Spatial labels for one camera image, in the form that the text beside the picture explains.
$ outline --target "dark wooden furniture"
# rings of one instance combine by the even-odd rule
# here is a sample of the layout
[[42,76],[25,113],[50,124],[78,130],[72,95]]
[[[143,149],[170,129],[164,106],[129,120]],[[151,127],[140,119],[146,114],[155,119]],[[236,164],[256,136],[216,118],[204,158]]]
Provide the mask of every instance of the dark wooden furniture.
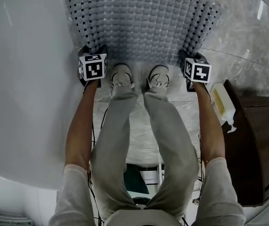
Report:
[[224,87],[235,108],[234,126],[222,126],[232,183],[243,206],[259,206],[269,198],[269,97],[242,97],[230,81]]

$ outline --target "white sneaker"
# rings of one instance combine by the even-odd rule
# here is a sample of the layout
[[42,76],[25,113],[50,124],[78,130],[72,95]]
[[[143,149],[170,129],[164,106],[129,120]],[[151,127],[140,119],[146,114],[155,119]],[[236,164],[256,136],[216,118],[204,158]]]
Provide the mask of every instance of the white sneaker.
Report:
[[114,88],[119,86],[135,87],[132,83],[132,75],[129,67],[124,64],[115,65],[111,72],[111,84]]
[[162,88],[164,90],[169,88],[170,78],[168,76],[169,69],[164,65],[155,66],[149,76],[148,85],[149,88]]

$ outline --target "leg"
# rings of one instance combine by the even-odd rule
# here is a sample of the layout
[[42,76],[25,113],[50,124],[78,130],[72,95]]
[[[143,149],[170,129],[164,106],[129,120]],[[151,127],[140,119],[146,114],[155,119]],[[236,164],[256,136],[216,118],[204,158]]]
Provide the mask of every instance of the leg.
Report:
[[197,179],[198,161],[183,121],[166,97],[167,72],[168,69],[162,66],[152,70],[149,76],[151,89],[144,95],[152,131],[165,164],[164,181],[146,209],[163,210],[180,219]]
[[114,88],[114,95],[110,101],[102,130],[93,148],[92,182],[103,220],[120,209],[138,209],[123,181],[129,148],[129,114],[136,100],[137,95],[130,86]]

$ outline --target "floor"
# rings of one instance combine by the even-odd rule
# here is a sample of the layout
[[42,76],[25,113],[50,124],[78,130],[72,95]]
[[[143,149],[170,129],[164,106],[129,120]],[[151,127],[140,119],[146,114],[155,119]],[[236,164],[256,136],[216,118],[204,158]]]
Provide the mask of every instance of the floor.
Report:
[[[269,0],[213,0],[224,9],[217,27],[200,49],[213,66],[211,82],[229,79],[245,95],[269,96]],[[149,116],[143,105],[142,89],[153,64],[126,62],[132,69],[135,90],[139,95],[130,115],[131,133],[127,162],[142,166],[157,164],[158,145],[153,136]],[[188,93],[180,68],[170,66],[171,85],[168,99],[179,111],[192,143],[199,153],[198,102]],[[111,97],[110,71],[98,89],[94,106],[94,125],[99,134],[102,118]]]

